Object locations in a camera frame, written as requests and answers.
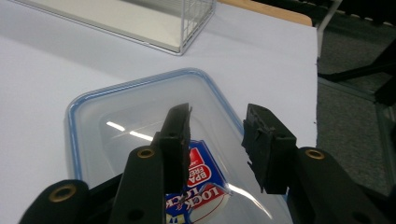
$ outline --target white table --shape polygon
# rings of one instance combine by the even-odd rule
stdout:
[[[183,67],[206,71],[240,119],[271,109],[316,145],[316,29],[218,4],[182,57],[0,1],[0,222],[16,223],[48,185],[70,178],[64,118],[80,94]]]

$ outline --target container lid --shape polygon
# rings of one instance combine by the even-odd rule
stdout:
[[[191,161],[197,163],[190,168],[185,216],[177,214],[182,206],[173,207],[176,212],[166,211],[168,223],[291,223],[284,198],[261,193],[241,147],[241,120],[211,78],[194,68],[88,92],[74,100],[67,116],[75,178],[93,188],[123,173],[129,153],[149,145],[168,110],[185,103],[192,107]],[[167,206],[172,205],[177,196],[166,199]]]

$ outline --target wooden edge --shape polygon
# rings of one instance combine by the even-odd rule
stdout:
[[[283,8],[272,7],[251,0],[218,0],[218,1],[227,5],[231,5],[234,7],[241,7],[247,10],[255,11],[285,21],[292,21],[302,25],[312,26],[312,20],[308,16],[301,13],[289,11]]]

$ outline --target sticker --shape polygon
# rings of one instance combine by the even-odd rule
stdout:
[[[206,223],[218,214],[231,190],[204,141],[190,142],[191,164],[187,195],[166,195],[166,223]]]

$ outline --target clear plastic container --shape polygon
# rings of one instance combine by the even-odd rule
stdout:
[[[241,147],[243,125],[211,78],[187,68],[79,96],[68,108],[75,178],[90,188],[123,172],[129,153],[150,144],[168,110],[189,103],[191,140],[203,140],[232,196],[206,223],[292,223],[281,196],[261,193]]]

